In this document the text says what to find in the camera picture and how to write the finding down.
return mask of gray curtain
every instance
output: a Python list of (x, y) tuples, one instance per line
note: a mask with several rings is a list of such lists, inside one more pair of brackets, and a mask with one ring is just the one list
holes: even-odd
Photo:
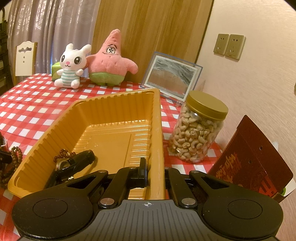
[(99, 5), (100, 0), (12, 0), (8, 17), (10, 66), (17, 45), (37, 42), (36, 73), (50, 73), (68, 43), (77, 49), (92, 43)]

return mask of green box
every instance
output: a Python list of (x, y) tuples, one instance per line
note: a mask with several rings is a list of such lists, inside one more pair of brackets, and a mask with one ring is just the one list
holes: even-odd
[(57, 71), (61, 69), (59, 62), (52, 65), (52, 81), (59, 79), (61, 76), (57, 74)]

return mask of wall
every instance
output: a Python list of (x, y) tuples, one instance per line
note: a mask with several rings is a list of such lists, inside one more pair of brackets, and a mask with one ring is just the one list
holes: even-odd
[[(11, 1), (4, 7), (5, 9), (5, 20), (8, 20), (8, 14), (11, 6)], [(2, 22), (2, 11), (0, 11), (0, 22)]]
[[(241, 59), (213, 53), (219, 33), (247, 37)], [(296, 174), (296, 11), (284, 0), (214, 0), (197, 63), (204, 91), (221, 99), (229, 113), (217, 142), (225, 147), (248, 115)], [(281, 206), (282, 241), (296, 237), (296, 190)]]

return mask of yellow plastic tray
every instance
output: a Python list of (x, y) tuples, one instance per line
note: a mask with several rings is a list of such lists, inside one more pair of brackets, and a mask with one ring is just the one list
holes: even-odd
[(158, 89), (121, 92), (74, 102), (32, 147), (8, 183), (24, 197), (44, 188), (61, 149), (92, 150), (96, 160), (77, 173), (116, 173), (148, 162), (148, 187), (133, 189), (130, 199), (164, 199), (164, 158)]

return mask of white bunny plush toy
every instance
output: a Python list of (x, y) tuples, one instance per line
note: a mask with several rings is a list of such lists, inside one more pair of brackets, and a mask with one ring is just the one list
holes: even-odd
[(73, 44), (68, 44), (61, 56), (60, 65), (62, 69), (57, 71), (61, 75), (60, 79), (55, 80), (56, 87), (77, 89), (80, 85), (80, 76), (86, 66), (86, 55), (91, 51), (91, 45), (87, 44), (82, 49), (73, 49)]

